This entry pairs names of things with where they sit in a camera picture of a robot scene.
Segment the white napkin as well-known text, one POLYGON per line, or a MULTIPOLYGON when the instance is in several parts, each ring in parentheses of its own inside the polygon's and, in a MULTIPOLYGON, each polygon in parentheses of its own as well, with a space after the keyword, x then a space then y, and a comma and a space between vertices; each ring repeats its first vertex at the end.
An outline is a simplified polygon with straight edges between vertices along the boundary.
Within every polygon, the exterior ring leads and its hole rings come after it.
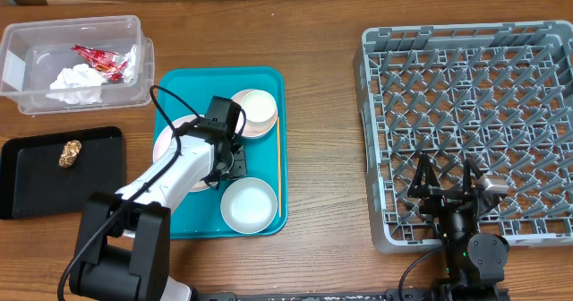
POLYGON ((57 75, 46 97, 69 105, 101 103, 101 86, 105 83, 107 78, 104 74, 88 64, 77 64, 73 68, 64 68, 57 75))

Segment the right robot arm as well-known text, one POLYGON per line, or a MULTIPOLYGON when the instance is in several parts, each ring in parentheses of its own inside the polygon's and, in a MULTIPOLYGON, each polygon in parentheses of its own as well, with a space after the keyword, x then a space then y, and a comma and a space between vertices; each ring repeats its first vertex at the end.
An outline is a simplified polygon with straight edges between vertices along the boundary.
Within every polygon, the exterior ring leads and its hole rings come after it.
POLYGON ((500 235, 481 233, 479 220, 509 193, 502 176, 482 172, 470 158, 464 161, 462 187, 443 189, 427 154, 422 154, 407 195, 422 200, 419 211, 436 219, 441 245, 412 262, 398 282, 398 298, 405 300, 407 275, 429 257, 444 253, 448 277, 437 279, 423 293, 425 300, 508 300, 497 284, 504 280, 509 242, 500 235))

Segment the red snack wrapper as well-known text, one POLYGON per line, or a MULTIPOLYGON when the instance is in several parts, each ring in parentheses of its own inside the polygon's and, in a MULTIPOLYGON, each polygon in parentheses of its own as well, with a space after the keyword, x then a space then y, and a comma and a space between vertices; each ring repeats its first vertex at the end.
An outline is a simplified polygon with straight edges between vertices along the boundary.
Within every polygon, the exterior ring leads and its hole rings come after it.
POLYGON ((75 45, 72 50, 111 82, 130 82, 135 76, 136 45, 124 54, 81 45, 75 45))

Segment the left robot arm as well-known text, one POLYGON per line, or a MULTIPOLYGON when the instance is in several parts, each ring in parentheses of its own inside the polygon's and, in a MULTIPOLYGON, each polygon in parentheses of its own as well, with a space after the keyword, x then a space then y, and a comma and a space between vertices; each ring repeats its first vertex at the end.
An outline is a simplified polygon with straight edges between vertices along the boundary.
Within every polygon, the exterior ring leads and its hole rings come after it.
POLYGON ((197 183, 241 175, 237 122, 205 116, 173 128, 170 146, 141 176, 113 195, 93 194, 58 299, 65 287, 94 300, 193 299, 193 289, 169 275, 171 218, 197 183))

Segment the grey bowl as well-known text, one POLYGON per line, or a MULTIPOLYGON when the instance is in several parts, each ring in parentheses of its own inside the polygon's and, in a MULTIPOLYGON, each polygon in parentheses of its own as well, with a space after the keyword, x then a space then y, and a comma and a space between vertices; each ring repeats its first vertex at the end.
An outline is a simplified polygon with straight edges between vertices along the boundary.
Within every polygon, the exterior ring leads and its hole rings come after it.
POLYGON ((232 183, 222 195, 221 216, 235 232, 252 235, 266 229, 278 212, 278 198, 265 181, 247 177, 232 183))

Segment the large pink plate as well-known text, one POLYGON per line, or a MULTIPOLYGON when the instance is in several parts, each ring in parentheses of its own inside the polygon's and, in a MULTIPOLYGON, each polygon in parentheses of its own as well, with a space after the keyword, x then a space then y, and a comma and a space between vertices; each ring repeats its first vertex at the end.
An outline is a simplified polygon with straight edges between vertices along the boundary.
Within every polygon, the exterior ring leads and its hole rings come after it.
MULTIPOLYGON (((178 128, 183 123, 192 122, 195 119, 196 119, 195 115, 181 116, 173 122, 173 125, 175 128, 178 128)), ((167 151, 171 143, 172 134, 173 132, 169 126, 166 126, 158 134, 158 137, 155 140, 153 146, 153 152, 152 152, 153 162, 156 162, 167 151)), ((200 181, 192 187, 191 192, 192 193, 200 192, 206 190, 207 188, 208 188, 207 184, 204 181, 200 181)))

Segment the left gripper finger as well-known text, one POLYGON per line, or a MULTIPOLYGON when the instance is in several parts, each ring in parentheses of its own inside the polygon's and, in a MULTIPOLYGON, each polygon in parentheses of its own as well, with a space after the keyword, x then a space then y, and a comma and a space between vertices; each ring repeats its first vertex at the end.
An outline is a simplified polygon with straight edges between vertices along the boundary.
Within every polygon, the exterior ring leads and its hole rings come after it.
POLYGON ((247 173, 246 157, 244 146, 242 144, 236 144, 233 146, 233 166, 232 166, 232 178, 241 178, 247 173))
POLYGON ((237 179, 240 177, 240 162, 232 155, 230 164, 222 171, 223 180, 237 179))

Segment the brown food scrap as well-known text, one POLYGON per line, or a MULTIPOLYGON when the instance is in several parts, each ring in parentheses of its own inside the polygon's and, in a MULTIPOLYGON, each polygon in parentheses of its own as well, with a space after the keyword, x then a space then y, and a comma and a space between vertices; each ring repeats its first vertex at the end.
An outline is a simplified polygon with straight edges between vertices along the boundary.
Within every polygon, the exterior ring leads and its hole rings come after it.
POLYGON ((77 160, 81 152, 81 142, 78 140, 71 140, 64 145, 63 151, 58 160, 60 168, 69 168, 77 160))

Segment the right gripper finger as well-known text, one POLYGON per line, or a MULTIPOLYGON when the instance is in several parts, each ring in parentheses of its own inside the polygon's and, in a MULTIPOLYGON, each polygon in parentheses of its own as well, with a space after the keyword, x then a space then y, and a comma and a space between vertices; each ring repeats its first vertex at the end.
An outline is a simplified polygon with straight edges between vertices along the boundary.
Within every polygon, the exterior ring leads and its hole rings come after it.
POLYGON ((407 196, 413 198, 429 198, 434 189, 440 189, 440 182, 435 176, 429 156, 423 153, 418 160, 415 175, 408 188, 407 196))
POLYGON ((469 193, 472 187, 471 176, 475 176, 476 179, 479 179, 482 175, 483 172, 479 169, 475 161, 471 157, 466 158, 464 161, 463 190, 469 193))

